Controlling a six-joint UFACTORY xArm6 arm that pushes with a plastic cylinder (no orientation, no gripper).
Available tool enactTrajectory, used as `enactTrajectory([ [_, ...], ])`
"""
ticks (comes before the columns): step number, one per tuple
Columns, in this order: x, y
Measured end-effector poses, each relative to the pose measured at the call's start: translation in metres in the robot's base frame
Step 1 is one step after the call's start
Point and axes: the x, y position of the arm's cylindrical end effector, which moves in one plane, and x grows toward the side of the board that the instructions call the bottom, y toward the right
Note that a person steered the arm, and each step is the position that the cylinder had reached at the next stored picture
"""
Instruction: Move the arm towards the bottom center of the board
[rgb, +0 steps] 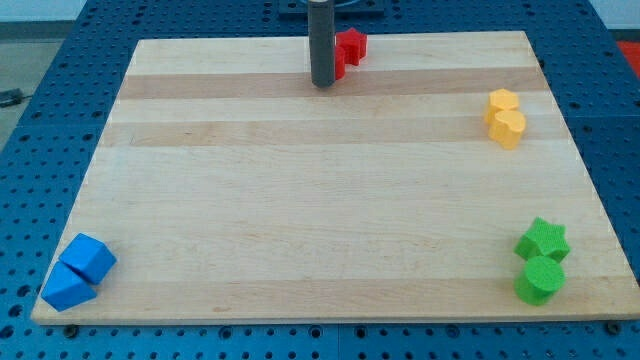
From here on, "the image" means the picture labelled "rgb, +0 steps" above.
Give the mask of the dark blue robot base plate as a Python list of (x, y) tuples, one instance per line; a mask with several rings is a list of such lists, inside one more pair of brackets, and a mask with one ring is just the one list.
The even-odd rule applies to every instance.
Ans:
[[(387, 0), (335, 0), (337, 15), (383, 15)], [(305, 18), (308, 12), (307, 0), (276, 0), (278, 16), (281, 19)]]

